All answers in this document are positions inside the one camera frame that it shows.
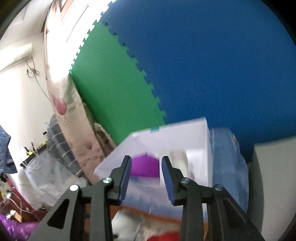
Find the red cloth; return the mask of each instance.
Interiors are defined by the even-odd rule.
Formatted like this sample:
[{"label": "red cloth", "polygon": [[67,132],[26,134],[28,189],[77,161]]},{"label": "red cloth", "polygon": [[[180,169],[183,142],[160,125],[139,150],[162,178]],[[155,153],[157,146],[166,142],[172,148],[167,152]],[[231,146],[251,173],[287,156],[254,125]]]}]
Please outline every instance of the red cloth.
[{"label": "red cloth", "polygon": [[157,237],[151,237],[147,241],[179,241],[179,233],[167,233]]}]

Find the blue jacket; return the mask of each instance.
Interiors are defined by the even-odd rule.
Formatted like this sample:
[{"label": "blue jacket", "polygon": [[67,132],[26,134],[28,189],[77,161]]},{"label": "blue jacket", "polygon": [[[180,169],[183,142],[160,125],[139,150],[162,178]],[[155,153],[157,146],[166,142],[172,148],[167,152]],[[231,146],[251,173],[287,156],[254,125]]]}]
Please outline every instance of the blue jacket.
[{"label": "blue jacket", "polygon": [[0,179],[5,181],[5,173],[16,173],[17,169],[8,150],[10,135],[0,126]]}]

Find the silver screw head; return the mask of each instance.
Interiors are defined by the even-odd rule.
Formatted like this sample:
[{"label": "silver screw head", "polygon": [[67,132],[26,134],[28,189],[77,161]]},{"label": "silver screw head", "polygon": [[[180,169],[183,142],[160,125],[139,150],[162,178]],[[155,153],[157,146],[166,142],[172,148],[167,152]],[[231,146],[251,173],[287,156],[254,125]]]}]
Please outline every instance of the silver screw head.
[{"label": "silver screw head", "polygon": [[77,190],[78,190],[78,188],[79,188],[79,186],[78,186],[78,185],[76,185],[76,184],[74,184],[74,185],[71,185],[71,186],[70,186],[70,191],[72,191],[72,192],[74,192],[74,191],[77,191]]},{"label": "silver screw head", "polygon": [[184,183],[184,184],[188,184],[190,182],[190,179],[188,177],[183,177],[181,179],[181,182]]},{"label": "silver screw head", "polygon": [[221,184],[216,184],[216,185],[215,185],[215,189],[216,189],[217,191],[222,191],[223,188],[224,188],[224,187],[223,187]]},{"label": "silver screw head", "polygon": [[110,177],[106,177],[103,179],[103,183],[110,183],[110,182],[112,182],[112,178]]}]

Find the purple object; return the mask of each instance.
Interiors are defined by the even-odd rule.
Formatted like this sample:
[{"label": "purple object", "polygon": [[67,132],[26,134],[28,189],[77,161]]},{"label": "purple object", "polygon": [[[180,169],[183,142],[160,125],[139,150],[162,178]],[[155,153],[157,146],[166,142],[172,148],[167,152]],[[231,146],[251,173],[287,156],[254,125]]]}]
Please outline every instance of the purple object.
[{"label": "purple object", "polygon": [[26,241],[30,235],[34,232],[38,222],[31,223],[19,223],[14,220],[6,218],[4,215],[0,214],[0,222],[3,223],[4,227],[11,235],[14,240],[17,241]]},{"label": "purple object", "polygon": [[133,157],[131,163],[131,176],[159,178],[159,160],[147,153]]}]

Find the gray cloth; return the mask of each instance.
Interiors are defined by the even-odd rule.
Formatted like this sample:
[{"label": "gray cloth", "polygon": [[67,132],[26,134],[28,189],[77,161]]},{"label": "gray cloth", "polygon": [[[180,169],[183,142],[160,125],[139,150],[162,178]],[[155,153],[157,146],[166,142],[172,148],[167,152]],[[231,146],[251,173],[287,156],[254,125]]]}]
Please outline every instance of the gray cloth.
[{"label": "gray cloth", "polygon": [[70,147],[68,146],[61,128],[57,123],[55,115],[52,116],[50,124],[47,125],[47,133],[48,152],[57,158],[66,168],[68,168],[72,174],[77,177],[82,176],[83,171],[75,159]]},{"label": "gray cloth", "polygon": [[16,173],[17,169],[8,150],[10,135],[0,126],[0,179],[5,181],[5,173]]}]

